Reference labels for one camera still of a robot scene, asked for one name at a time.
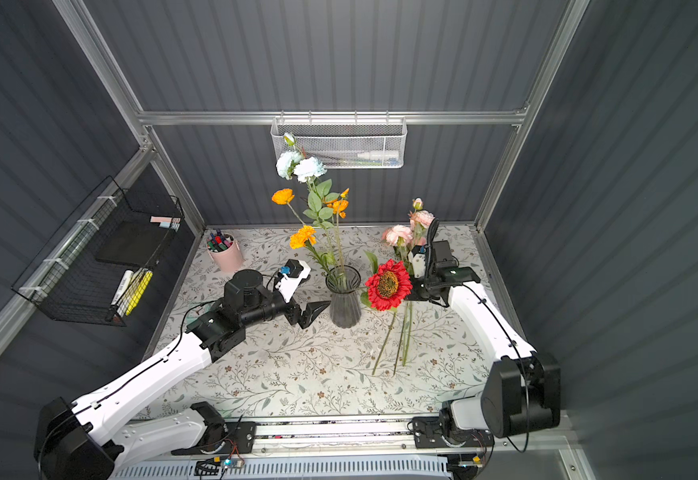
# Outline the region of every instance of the gray vase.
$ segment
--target gray vase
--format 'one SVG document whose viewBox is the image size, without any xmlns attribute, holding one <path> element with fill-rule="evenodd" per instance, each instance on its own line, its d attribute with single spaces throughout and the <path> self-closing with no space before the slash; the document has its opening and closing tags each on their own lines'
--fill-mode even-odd
<svg viewBox="0 0 698 480">
<path fill-rule="evenodd" d="M 335 326 L 347 329 L 360 321 L 360 272 L 351 266 L 336 266 L 325 278 L 325 285 L 332 292 L 331 321 Z"/>
</svg>

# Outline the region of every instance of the white wire basket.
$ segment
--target white wire basket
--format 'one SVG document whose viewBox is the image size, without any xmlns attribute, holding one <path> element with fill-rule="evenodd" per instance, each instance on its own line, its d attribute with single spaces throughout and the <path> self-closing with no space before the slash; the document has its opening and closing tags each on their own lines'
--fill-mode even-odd
<svg viewBox="0 0 698 480">
<path fill-rule="evenodd" d="M 319 158 L 325 168 L 400 168 L 403 165 L 407 124 L 283 124 L 271 122 L 275 158 L 292 150 L 283 138 L 296 137 L 308 157 Z"/>
</svg>

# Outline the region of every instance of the table surface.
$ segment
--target table surface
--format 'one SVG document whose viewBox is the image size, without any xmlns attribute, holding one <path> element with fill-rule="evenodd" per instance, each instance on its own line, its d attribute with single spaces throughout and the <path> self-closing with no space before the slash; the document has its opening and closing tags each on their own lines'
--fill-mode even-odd
<svg viewBox="0 0 698 480">
<path fill-rule="evenodd" d="M 365 250 L 374 252 L 381 263 L 392 257 L 392 248 L 380 240 L 383 230 L 342 229 L 346 264 L 360 271 L 363 282 L 371 274 Z M 228 231 L 239 241 L 245 257 L 243 268 L 270 274 L 289 258 L 314 263 L 306 249 L 290 248 L 288 240 L 294 228 Z M 478 273 L 495 303 L 470 227 L 440 226 L 437 239 L 450 241 L 460 264 Z M 201 244 L 195 253 L 157 350 L 178 335 L 184 312 L 198 302 L 220 297 L 224 283 L 231 278 L 206 251 Z M 311 279 L 299 287 L 294 298 L 302 305 L 330 299 L 321 270 L 312 271 Z M 350 329 L 336 327 L 327 310 L 307 330 L 291 327 L 280 317 L 249 328 L 243 343 L 173 386 L 138 418 L 175 415 L 200 401 L 210 402 L 227 418 L 434 412 L 444 400 L 482 391 L 489 366 L 481 346 L 455 312 L 430 303 L 416 302 L 407 364 L 398 362 L 394 373 L 402 313 L 400 308 L 375 375 L 373 364 L 392 312 L 363 306 L 360 322 Z M 187 322 L 194 318 L 194 312 L 190 313 Z"/>
</svg>

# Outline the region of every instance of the pink pen cup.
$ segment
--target pink pen cup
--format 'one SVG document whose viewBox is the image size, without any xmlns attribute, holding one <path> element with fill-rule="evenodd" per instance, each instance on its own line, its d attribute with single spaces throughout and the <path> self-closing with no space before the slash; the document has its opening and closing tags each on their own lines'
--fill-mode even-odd
<svg viewBox="0 0 698 480">
<path fill-rule="evenodd" d="M 224 234 L 224 237 L 231 241 L 231 246 L 223 252 L 211 252 L 208 250 L 208 255 L 210 255 L 222 272 L 231 274 L 240 270 L 242 266 L 242 252 L 240 252 L 240 246 L 235 242 L 234 236 Z"/>
</svg>

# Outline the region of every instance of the artificial flower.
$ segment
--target artificial flower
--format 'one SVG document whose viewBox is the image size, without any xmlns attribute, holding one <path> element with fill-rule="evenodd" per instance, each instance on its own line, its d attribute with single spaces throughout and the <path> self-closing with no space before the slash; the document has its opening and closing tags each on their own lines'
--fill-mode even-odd
<svg viewBox="0 0 698 480">
<path fill-rule="evenodd" d="M 311 225 L 302 226 L 298 232 L 291 235 L 291 248 L 294 250 L 301 248 L 306 244 L 306 240 L 309 240 L 311 244 L 314 245 L 317 242 L 315 238 L 316 232 L 315 228 Z"/>
<path fill-rule="evenodd" d="M 293 169 L 304 159 L 301 152 L 297 151 L 284 151 L 280 154 L 280 158 L 277 159 L 277 174 L 286 180 L 291 179 L 293 175 Z"/>
<path fill-rule="evenodd" d="M 306 183 L 308 178 L 320 177 L 325 175 L 327 170 L 321 161 L 314 157 L 301 160 L 298 165 L 293 169 L 293 174 L 298 176 L 298 181 L 301 183 Z"/>
<path fill-rule="evenodd" d="M 411 213 L 411 228 L 416 227 L 416 223 L 421 224 L 424 228 L 429 228 L 434 220 L 434 215 L 431 215 L 426 210 L 418 210 Z"/>
<path fill-rule="evenodd" d="M 367 299 L 374 309 L 383 312 L 400 306 L 413 289 L 411 276 L 402 262 L 389 260 L 378 267 L 378 272 L 365 282 Z"/>
<path fill-rule="evenodd" d="M 383 239 L 392 246 L 397 246 L 400 238 L 405 244 L 413 239 L 413 231 L 409 226 L 395 225 L 383 233 Z"/>
<path fill-rule="evenodd" d="M 284 188 L 282 190 L 277 190 L 274 195 L 271 196 L 271 201 L 275 202 L 277 205 L 287 205 L 291 203 L 291 200 L 296 198 L 293 194 L 293 190 L 290 188 Z"/>
<path fill-rule="evenodd" d="M 331 202 L 331 203 L 333 204 L 333 205 L 331 205 L 331 207 L 333 208 L 334 214 L 343 213 L 344 210 L 347 208 L 347 206 L 349 206 L 349 202 L 346 200 L 336 200 L 335 202 Z"/>
</svg>

